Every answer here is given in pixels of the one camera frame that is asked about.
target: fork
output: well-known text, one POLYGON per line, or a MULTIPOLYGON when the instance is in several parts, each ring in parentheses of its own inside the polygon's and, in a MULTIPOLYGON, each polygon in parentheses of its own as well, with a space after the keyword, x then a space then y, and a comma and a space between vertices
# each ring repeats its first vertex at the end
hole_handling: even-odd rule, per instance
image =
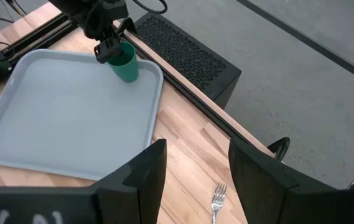
POLYGON ((217 216, 218 211, 222 208, 222 204, 225 198, 226 187, 226 184, 222 184, 221 182, 219 182, 214 191, 212 200, 213 224, 215 224, 215 217, 217 216))

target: plastic tray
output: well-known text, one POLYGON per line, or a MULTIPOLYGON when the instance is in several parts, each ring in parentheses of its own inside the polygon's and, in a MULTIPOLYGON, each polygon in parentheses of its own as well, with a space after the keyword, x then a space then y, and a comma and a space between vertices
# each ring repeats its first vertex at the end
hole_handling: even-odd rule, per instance
POLYGON ((151 143, 163 74, 125 83, 90 54, 35 50, 0 96, 0 165, 99 180, 151 143))

